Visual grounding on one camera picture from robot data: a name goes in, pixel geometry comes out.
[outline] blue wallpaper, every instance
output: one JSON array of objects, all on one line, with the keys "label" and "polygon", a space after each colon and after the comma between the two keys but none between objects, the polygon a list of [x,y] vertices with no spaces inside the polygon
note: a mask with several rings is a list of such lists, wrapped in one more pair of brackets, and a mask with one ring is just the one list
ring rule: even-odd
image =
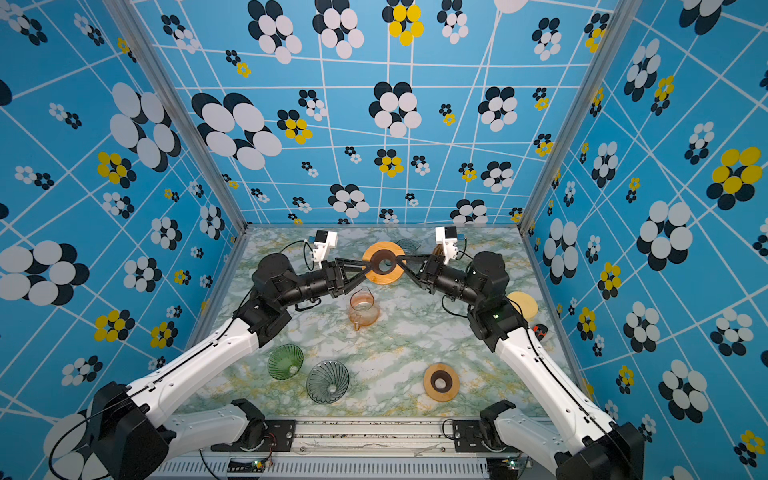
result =
[{"label": "blue wallpaper", "polygon": [[180,355],[237,234],[101,2],[0,18],[0,478],[53,478],[96,389]]},{"label": "blue wallpaper", "polygon": [[766,23],[644,0],[524,232],[645,478],[768,478]]},{"label": "blue wallpaper", "polygon": [[133,2],[246,218],[296,224],[515,222],[616,4]]}]

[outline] black cable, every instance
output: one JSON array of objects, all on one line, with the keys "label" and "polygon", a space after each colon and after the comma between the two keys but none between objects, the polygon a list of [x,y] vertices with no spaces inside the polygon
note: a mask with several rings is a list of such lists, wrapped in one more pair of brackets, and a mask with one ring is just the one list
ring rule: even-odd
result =
[{"label": "black cable", "polygon": [[[505,298],[507,300],[509,300],[510,303],[514,303],[517,306],[518,312],[522,316],[523,309],[520,307],[520,305],[517,302],[515,302],[514,300],[509,299],[508,297],[505,297]],[[605,431],[605,429],[600,425],[600,423],[596,420],[596,418],[593,417],[592,415],[590,415],[589,412],[587,412],[587,410],[583,406],[581,406],[581,403],[578,400],[576,400],[576,397],[574,397],[573,394],[571,394],[571,391],[566,389],[565,385],[562,384],[560,379],[549,369],[549,366],[547,365],[547,363],[544,361],[544,359],[541,357],[541,355],[539,355],[539,352],[536,350],[536,347],[533,344],[533,340],[531,340],[531,335],[529,333],[529,329],[528,329],[528,325],[527,325],[528,322],[525,322],[525,323],[526,323],[526,325],[524,326],[524,328],[526,330],[525,331],[525,336],[528,338],[528,343],[531,344],[531,349],[533,350],[533,353],[536,355],[536,358],[538,358],[539,362],[541,362],[541,364],[544,366],[544,368],[547,369],[547,372],[549,373],[549,375],[555,380],[555,382],[558,383],[560,388],[562,388],[565,391],[565,393],[567,393],[568,396],[571,397],[571,400],[574,401],[574,403],[579,408],[579,410],[581,410],[590,420],[592,420],[592,422],[600,429],[600,431],[603,432],[603,435],[605,435],[605,437],[607,437],[609,440],[611,440],[611,442],[614,444],[614,446],[616,447],[618,452],[621,453],[621,457],[627,463],[627,467],[629,467],[630,471],[632,472],[632,475],[634,475],[634,477],[637,480],[641,480],[641,477],[634,470],[634,467],[632,466],[632,463],[629,461],[627,456],[624,454],[624,451],[621,450],[621,447],[619,447],[619,445],[616,443],[616,441],[613,440],[610,435],[608,435],[608,432]]]},{"label": "black cable", "polygon": [[210,469],[208,464],[205,462],[205,458],[203,458],[203,449],[200,449],[200,460],[203,461],[203,465],[205,465],[206,470],[216,479],[221,480],[221,478],[218,478],[213,470]]},{"label": "black cable", "polygon": [[445,310],[446,312],[450,313],[453,316],[460,316],[461,318],[468,319],[468,317],[466,315],[459,315],[458,313],[453,313],[451,310],[448,310],[447,308],[445,308],[445,298],[446,297],[447,297],[447,295],[443,295],[442,296],[442,300],[440,300],[440,304],[442,305],[442,309]]}]

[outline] marble surface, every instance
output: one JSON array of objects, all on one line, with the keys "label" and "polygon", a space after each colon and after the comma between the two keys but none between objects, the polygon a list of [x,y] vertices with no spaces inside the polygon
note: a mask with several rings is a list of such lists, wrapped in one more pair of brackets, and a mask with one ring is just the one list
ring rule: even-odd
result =
[{"label": "marble surface", "polygon": [[[279,251],[288,243],[314,235],[314,228],[258,228],[252,234],[227,298],[217,318],[219,326],[251,288],[251,274],[268,253]],[[409,238],[421,243],[418,253],[429,253],[435,245],[434,228],[428,227],[352,227],[339,228],[339,245],[330,258],[362,259],[365,250],[382,240]],[[543,323],[549,333],[542,341],[552,358],[569,375],[559,339],[525,254],[520,234],[515,228],[460,228],[468,239],[467,251],[500,253],[510,276],[508,292],[521,290],[537,301],[538,315],[531,324]],[[286,250],[294,270],[306,271],[302,244]],[[468,257],[452,262],[464,268]],[[249,399],[265,415],[398,415],[398,416],[476,416],[482,409],[501,399],[508,399],[525,413],[545,416],[544,410],[523,382],[485,344],[475,338],[468,321],[445,313],[441,295],[419,289],[405,276],[381,286],[366,281],[381,308],[378,321],[354,331],[347,316],[349,296],[331,299],[307,312],[291,309],[293,319],[275,339],[208,382],[191,396],[179,412],[197,412],[226,405],[233,399]],[[463,303],[446,306],[465,314]],[[291,379],[270,377],[266,362],[271,350],[287,343],[304,352],[304,364]],[[320,405],[306,393],[306,377],[318,362],[337,359],[349,370],[347,393],[337,402]],[[450,402],[430,399],[423,385],[427,367],[442,362],[459,376],[461,388]]]}]

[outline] white circle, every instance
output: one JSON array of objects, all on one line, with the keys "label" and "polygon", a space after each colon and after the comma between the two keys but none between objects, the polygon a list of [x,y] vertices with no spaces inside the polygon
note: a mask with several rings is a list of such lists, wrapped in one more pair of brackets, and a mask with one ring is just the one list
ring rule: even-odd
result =
[{"label": "white circle", "polygon": [[365,36],[362,34],[362,31],[359,28],[350,30],[349,33],[346,34],[346,39],[354,48],[362,47],[363,42],[366,40]]},{"label": "white circle", "polygon": [[165,124],[155,125],[152,136],[157,147],[167,154],[172,152],[176,147],[176,137],[174,136],[174,132]]},{"label": "white circle", "polygon": [[710,408],[710,403],[707,401],[707,397],[702,392],[694,390],[688,394],[690,404],[699,412],[706,412]]},{"label": "white circle", "polygon": [[670,242],[675,250],[687,250],[694,242],[694,235],[686,227],[678,227],[672,230]]},{"label": "white circle", "polygon": [[650,209],[648,210],[648,216],[650,217],[651,221],[656,223],[665,221],[668,214],[669,209],[667,208],[667,203],[662,200],[654,202],[654,204],[651,205]]},{"label": "white circle", "polygon": [[74,280],[76,273],[77,271],[71,263],[57,262],[51,265],[51,269],[48,271],[48,278],[57,285],[66,285]]},{"label": "white circle", "polygon": [[632,332],[634,339],[638,342],[642,343],[648,339],[648,335],[645,334],[645,330],[643,330],[642,327],[638,326],[635,327],[634,331]]},{"label": "white circle", "polygon": [[381,98],[379,99],[379,104],[386,111],[395,111],[398,104],[397,95],[395,95],[391,91],[386,91],[382,94]]},{"label": "white circle", "polygon": [[658,342],[661,338],[661,331],[659,330],[659,327],[655,325],[645,327],[645,334],[648,335],[648,339],[651,342]]},{"label": "white circle", "polygon": [[231,157],[237,151],[235,141],[220,131],[212,131],[206,135],[205,143],[215,154],[219,154],[222,157]]},{"label": "white circle", "polygon": [[253,135],[253,146],[263,155],[275,157],[283,151],[280,139],[272,132],[262,130]]},{"label": "white circle", "polygon": [[657,312],[656,309],[649,308],[645,310],[645,319],[651,325],[655,325],[659,323],[659,312]]},{"label": "white circle", "polygon": [[504,128],[504,121],[501,118],[491,122],[491,131],[500,131],[502,128]]},{"label": "white circle", "polygon": [[664,372],[661,378],[664,381],[664,385],[672,390],[675,390],[678,386],[680,386],[680,380],[674,373],[670,372],[669,370]]},{"label": "white circle", "polygon": [[552,275],[554,275],[556,278],[563,276],[563,271],[565,269],[565,262],[563,261],[563,257],[557,255],[552,259],[552,265],[549,267],[551,269]]},{"label": "white circle", "polygon": [[627,325],[629,325],[632,328],[636,328],[640,324],[640,319],[637,318],[637,315],[634,313],[628,313],[627,314]]},{"label": "white circle", "polygon": [[554,257],[554,252],[557,249],[557,245],[555,245],[554,240],[551,238],[548,238],[546,242],[544,242],[544,256],[548,259],[552,259]]},{"label": "white circle", "polygon": [[739,316],[737,316],[736,321],[740,326],[752,326],[752,317],[745,313],[741,313]]},{"label": "white circle", "polygon": [[352,56],[352,45],[347,40],[342,40],[336,44],[336,53],[339,58],[347,59]]},{"label": "white circle", "polygon": [[58,287],[47,280],[37,282],[29,289],[29,301],[37,306],[50,305],[58,296]]},{"label": "white circle", "polygon": [[755,334],[752,333],[752,330],[742,327],[739,329],[739,338],[742,339],[744,342],[751,342],[752,339],[755,338]]},{"label": "white circle", "polygon": [[686,395],[682,390],[674,390],[672,392],[672,400],[683,410],[686,410],[688,407],[690,407],[690,399],[688,398],[688,395]]},{"label": "white circle", "polygon": [[264,116],[261,111],[246,101],[235,105],[235,108],[232,109],[231,119],[233,121],[232,128],[234,128],[234,122],[237,122],[245,131],[258,132],[264,128]]},{"label": "white circle", "polygon": [[203,120],[214,130],[227,133],[235,128],[235,119],[229,110],[216,102],[205,104],[201,110]]},{"label": "white circle", "polygon": [[9,273],[0,278],[0,298],[19,300],[29,293],[29,278],[20,273]]},{"label": "white circle", "polygon": [[640,227],[640,238],[646,242],[652,242],[656,238],[656,235],[658,235],[658,231],[656,224],[648,220],[643,223],[642,227]]},{"label": "white circle", "polygon": [[109,120],[109,130],[112,137],[123,147],[133,148],[139,141],[136,124],[122,114],[116,114]]},{"label": "white circle", "polygon": [[568,246],[575,244],[577,235],[578,227],[576,226],[576,223],[566,223],[563,227],[563,243]]},{"label": "white circle", "polygon": [[642,317],[643,315],[645,315],[645,305],[643,305],[643,303],[641,303],[641,302],[633,303],[632,304],[632,312],[635,315]]},{"label": "white circle", "polygon": [[397,105],[404,111],[414,110],[416,108],[416,96],[412,92],[407,91],[400,95]]},{"label": "white circle", "polygon": [[165,119],[163,104],[160,102],[160,98],[157,98],[157,95],[152,92],[141,96],[141,108],[144,109],[144,114],[151,122],[159,124]]},{"label": "white circle", "polygon": [[653,243],[650,244],[650,252],[658,259],[667,258],[671,251],[672,246],[666,237],[657,237]]},{"label": "white circle", "polygon": [[513,111],[517,106],[518,106],[518,99],[515,97],[507,98],[502,103],[502,108],[505,111]]},{"label": "white circle", "polygon": [[410,111],[402,119],[408,128],[416,128],[422,124],[422,115],[418,111]]},{"label": "white circle", "polygon": [[264,156],[255,148],[242,147],[237,150],[237,161],[248,170],[261,170],[266,161]]},{"label": "white circle", "polygon": [[494,119],[496,119],[496,116],[490,110],[480,115],[480,121],[486,125],[490,124]]},{"label": "white circle", "polygon": [[43,240],[35,245],[32,255],[43,265],[53,265],[61,259],[61,245],[52,240]]},{"label": "white circle", "polygon": [[112,100],[122,114],[129,118],[137,117],[141,113],[141,102],[133,88],[125,83],[116,83],[112,87]]},{"label": "white circle", "polygon": [[148,166],[149,168],[155,168],[160,165],[160,161],[163,158],[162,154],[160,153],[160,149],[157,148],[157,144],[155,144],[147,137],[139,140],[139,143],[136,145],[136,153],[138,154],[141,163]]},{"label": "white circle", "polygon": [[685,225],[690,219],[690,208],[683,202],[673,205],[669,210],[669,219],[675,227]]},{"label": "white circle", "polygon": [[261,35],[259,37],[259,47],[264,53],[274,53],[276,45],[272,37],[269,35]]},{"label": "white circle", "polygon": [[24,247],[8,247],[0,253],[0,267],[9,273],[21,273],[32,265],[32,252]]},{"label": "white circle", "polygon": [[504,104],[504,101],[501,97],[493,97],[488,102],[488,108],[491,109],[491,111],[498,111],[502,108],[502,105]]},{"label": "white circle", "polygon": [[388,111],[381,110],[373,117],[373,121],[379,128],[388,128],[392,124],[392,115]]},{"label": "white circle", "polygon": [[275,18],[275,28],[285,36],[293,33],[293,23],[285,15]]},{"label": "white circle", "polygon": [[684,379],[688,376],[688,367],[685,366],[685,363],[681,362],[680,360],[673,360],[672,373],[674,373],[677,378]]},{"label": "white circle", "polygon": [[265,35],[275,35],[277,25],[275,25],[275,21],[269,15],[261,15],[259,17],[259,29]]},{"label": "white circle", "polygon": [[396,121],[389,125],[389,133],[392,134],[394,138],[403,138],[406,133],[408,133],[408,128],[401,121]]},{"label": "white circle", "polygon": [[294,55],[301,53],[301,40],[299,40],[299,37],[288,35],[286,37],[286,48]]},{"label": "white circle", "polygon": [[648,72],[643,70],[639,74],[637,74],[637,77],[634,79],[634,87],[635,88],[642,88],[643,85],[645,85],[645,81],[648,79]]}]

